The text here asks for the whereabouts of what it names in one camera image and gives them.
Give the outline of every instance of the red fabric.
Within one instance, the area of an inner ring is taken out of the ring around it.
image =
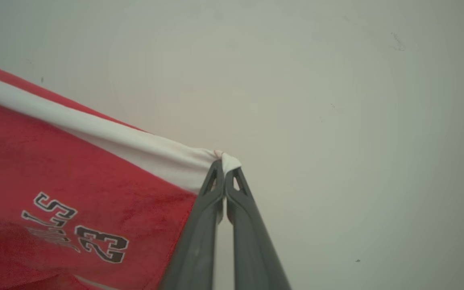
[[[0,80],[66,101],[2,71]],[[195,198],[99,147],[0,107],[0,289],[92,289],[74,275],[121,290],[154,289]]]

